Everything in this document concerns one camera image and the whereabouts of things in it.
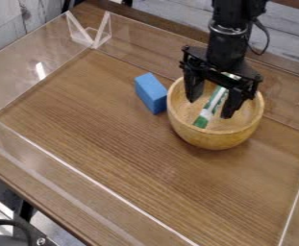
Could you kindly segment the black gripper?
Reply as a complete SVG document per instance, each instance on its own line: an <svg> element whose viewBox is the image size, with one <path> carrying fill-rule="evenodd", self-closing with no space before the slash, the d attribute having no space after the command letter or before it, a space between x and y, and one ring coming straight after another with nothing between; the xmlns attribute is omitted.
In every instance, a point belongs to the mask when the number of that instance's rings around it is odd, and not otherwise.
<svg viewBox="0 0 299 246"><path fill-rule="evenodd" d="M261 74L251 67L247 60L237 61L229 69L220 69L208 62L208 49L186 45L182 48L184 83L186 98L194 103L204 94L205 81L210 80L229 90L221 117L229 119L248 99L253 99L259 84L264 81Z"/></svg>

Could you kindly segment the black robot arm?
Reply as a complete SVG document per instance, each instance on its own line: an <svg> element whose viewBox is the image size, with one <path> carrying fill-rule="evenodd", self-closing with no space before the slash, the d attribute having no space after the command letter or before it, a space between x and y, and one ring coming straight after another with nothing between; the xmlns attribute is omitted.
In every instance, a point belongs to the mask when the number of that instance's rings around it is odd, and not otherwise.
<svg viewBox="0 0 299 246"><path fill-rule="evenodd" d="M229 119L248 100L253 100L263 75L247 61L252 27L271 34L259 17L267 13L269 0L213 0L214 14L209 23L210 39L206 47L184 47L185 94L194 103L204 94L205 82L212 81L229 90L221 117Z"/></svg>

